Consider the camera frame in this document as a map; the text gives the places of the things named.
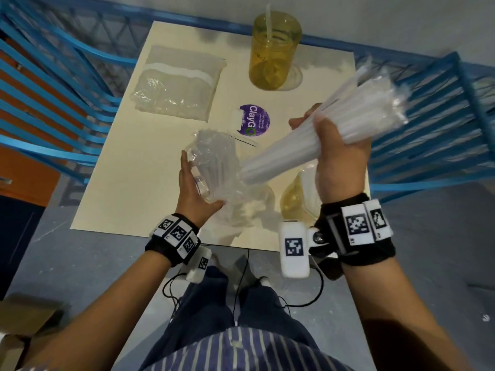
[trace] bundle of white straws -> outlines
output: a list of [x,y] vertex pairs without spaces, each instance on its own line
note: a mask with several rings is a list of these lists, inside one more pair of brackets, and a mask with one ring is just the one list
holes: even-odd
[[329,118],[347,144],[386,133],[407,123],[408,90],[397,88],[386,73],[357,84],[370,71],[364,65],[340,86],[297,129],[243,164],[239,178],[245,184],[266,182],[279,174],[316,159],[321,153],[313,127],[316,115]]

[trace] purple sticker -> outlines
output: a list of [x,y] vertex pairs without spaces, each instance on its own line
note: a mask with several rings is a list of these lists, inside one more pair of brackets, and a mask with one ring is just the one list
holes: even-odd
[[243,123],[238,132],[244,136],[257,137],[264,134],[270,126],[268,113],[260,106],[246,104],[239,107],[244,111]]

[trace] dark pants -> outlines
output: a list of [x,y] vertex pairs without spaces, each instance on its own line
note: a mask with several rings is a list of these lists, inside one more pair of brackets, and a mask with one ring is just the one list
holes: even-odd
[[[234,316],[225,305],[228,282],[225,274],[210,266],[201,283],[190,284],[175,317],[152,347],[140,369],[204,337],[235,326]],[[307,329],[281,307],[277,293],[272,288],[259,283],[246,287],[239,293],[239,302],[239,326],[277,333],[318,349]]]

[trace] wrist strap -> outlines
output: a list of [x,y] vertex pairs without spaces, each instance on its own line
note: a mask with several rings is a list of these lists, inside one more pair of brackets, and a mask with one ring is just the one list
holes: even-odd
[[324,204],[315,226],[327,245],[312,247],[310,254],[325,257],[337,252],[341,262],[365,266],[395,255],[392,230],[378,199],[364,193],[341,202]]
[[168,215],[153,230],[145,251],[153,250],[170,260],[172,267],[187,264],[201,244],[198,228],[180,214]]

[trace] cardboard box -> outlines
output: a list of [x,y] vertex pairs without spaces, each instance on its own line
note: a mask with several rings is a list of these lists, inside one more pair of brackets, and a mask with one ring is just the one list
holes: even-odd
[[62,315],[59,302],[19,294],[0,301],[0,371],[14,371],[30,339],[56,327]]

